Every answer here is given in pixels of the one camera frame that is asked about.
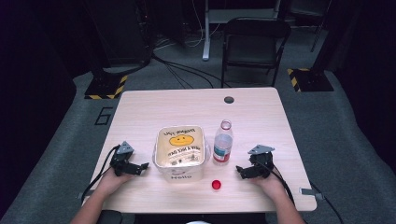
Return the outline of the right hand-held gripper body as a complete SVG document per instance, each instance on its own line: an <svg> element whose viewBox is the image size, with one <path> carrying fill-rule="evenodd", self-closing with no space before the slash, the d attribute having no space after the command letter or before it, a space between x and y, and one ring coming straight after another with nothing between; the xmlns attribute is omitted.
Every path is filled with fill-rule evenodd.
<svg viewBox="0 0 396 224"><path fill-rule="evenodd" d="M257 145L251 149L248 154L250 155L249 161L252 164L253 177L268 177L274 169L273 154L275 149L273 147Z"/></svg>

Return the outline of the white bin with printed bag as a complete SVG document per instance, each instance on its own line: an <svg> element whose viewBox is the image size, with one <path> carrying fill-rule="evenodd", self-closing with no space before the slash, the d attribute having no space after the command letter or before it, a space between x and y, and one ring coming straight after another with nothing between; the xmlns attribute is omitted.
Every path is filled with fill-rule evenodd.
<svg viewBox="0 0 396 224"><path fill-rule="evenodd" d="M200 126L171 126L159 130L152 160L167 182L190 183L203 178L210 153Z"/></svg>

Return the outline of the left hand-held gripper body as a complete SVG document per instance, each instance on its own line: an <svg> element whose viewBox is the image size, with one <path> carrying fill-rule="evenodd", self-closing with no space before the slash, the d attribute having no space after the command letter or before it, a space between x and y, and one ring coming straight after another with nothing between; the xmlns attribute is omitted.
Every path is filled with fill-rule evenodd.
<svg viewBox="0 0 396 224"><path fill-rule="evenodd" d="M133 153L134 149L126 141L117 146L110 161L110 166L114 169L117 176L121 174L133 175L135 166L133 163L129 162Z"/></svg>

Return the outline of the clear plastic water bottle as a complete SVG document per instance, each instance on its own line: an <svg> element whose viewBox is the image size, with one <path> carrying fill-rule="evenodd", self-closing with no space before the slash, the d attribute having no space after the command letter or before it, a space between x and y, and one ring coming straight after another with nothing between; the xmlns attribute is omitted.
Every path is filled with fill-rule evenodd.
<svg viewBox="0 0 396 224"><path fill-rule="evenodd" d="M233 147L232 123L224 119L215 135L213 159L220 164L226 163L231 156Z"/></svg>

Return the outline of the person's right hand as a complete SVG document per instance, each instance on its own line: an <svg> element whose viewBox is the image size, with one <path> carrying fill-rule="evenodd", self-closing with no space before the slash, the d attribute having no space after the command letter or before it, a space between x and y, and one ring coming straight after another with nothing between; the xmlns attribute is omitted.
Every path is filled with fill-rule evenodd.
<svg viewBox="0 0 396 224"><path fill-rule="evenodd" d="M276 201L287 196L282 183L274 175L269 175L266 178L251 178L250 182L259 186L272 201Z"/></svg>

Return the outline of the black stand with striped base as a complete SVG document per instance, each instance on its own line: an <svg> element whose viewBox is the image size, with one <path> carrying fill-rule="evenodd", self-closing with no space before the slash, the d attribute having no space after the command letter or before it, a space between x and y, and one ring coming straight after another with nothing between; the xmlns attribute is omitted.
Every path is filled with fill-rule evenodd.
<svg viewBox="0 0 396 224"><path fill-rule="evenodd" d="M290 14L315 20L318 26L315 39L310 49L315 50L323 25L326 21L332 0L291 0ZM333 87L322 70L315 66L311 68L292 68L288 70L291 85L297 92L303 91L333 91Z"/></svg>
<svg viewBox="0 0 396 224"><path fill-rule="evenodd" d="M127 79L126 72L107 72L102 64L105 52L100 40L100 32L92 15L88 0L82 0L90 28L86 32L85 59L92 72L92 81L85 91L86 99L115 99L120 96Z"/></svg>

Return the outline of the black seat cushion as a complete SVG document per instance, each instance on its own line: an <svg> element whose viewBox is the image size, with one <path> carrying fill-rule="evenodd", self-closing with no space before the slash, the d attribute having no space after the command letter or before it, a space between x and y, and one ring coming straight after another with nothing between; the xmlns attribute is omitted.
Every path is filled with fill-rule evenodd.
<svg viewBox="0 0 396 224"><path fill-rule="evenodd" d="M102 210L96 224L121 224L123 216L115 210Z"/></svg>

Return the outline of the dark equipment cabinet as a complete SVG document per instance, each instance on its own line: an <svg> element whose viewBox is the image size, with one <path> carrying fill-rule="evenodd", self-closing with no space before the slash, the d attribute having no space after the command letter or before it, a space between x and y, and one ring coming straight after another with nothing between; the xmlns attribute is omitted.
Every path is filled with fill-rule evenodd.
<svg viewBox="0 0 396 224"><path fill-rule="evenodd" d="M112 66L150 61L147 25L135 0L85 0Z"/></svg>

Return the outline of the grey table edge clamp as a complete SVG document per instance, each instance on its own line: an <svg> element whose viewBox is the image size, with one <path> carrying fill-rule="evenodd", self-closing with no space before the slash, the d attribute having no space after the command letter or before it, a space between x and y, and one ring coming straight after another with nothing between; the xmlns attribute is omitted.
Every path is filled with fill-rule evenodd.
<svg viewBox="0 0 396 224"><path fill-rule="evenodd" d="M85 198L85 197L87 197L87 196L91 196L93 192L94 192L93 189L89 189L89 190L86 191L86 192L79 192L78 195L77 195L77 197L76 197L76 199L81 200L82 198Z"/></svg>
<svg viewBox="0 0 396 224"><path fill-rule="evenodd" d="M324 195L320 191L318 191L316 189L299 188L299 191L303 195L314 196L316 200L324 200L325 199Z"/></svg>

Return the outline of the white desk frame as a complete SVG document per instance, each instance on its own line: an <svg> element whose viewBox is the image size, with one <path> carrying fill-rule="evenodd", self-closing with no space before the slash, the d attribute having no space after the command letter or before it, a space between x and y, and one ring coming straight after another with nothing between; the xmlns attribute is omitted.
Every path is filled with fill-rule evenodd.
<svg viewBox="0 0 396 224"><path fill-rule="evenodd" d="M221 8L213 9L209 6L209 0L205 0L205 42L202 59L209 60L210 54L210 25L213 23L227 23L237 17L264 17L276 18L280 8L280 1L275 0L274 5L269 8Z"/></svg>

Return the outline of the black folding chair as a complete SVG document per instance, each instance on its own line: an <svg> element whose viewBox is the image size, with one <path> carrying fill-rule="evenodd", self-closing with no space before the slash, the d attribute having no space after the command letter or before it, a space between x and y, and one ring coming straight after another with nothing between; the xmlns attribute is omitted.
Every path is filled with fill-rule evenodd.
<svg viewBox="0 0 396 224"><path fill-rule="evenodd" d="M278 19L239 17L228 21L223 29L220 86L226 84L225 75L232 66L262 68L266 74L273 70L274 87L290 33L290 25Z"/></svg>

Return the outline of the person's left hand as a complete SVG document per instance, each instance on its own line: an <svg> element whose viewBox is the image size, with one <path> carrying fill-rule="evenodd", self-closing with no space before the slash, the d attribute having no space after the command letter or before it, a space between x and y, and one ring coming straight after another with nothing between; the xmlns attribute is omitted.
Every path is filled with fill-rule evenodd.
<svg viewBox="0 0 396 224"><path fill-rule="evenodd" d="M133 175L121 174L117 176L113 168L109 168L102 176L95 192L103 196L109 196L114 193L122 184L134 178Z"/></svg>

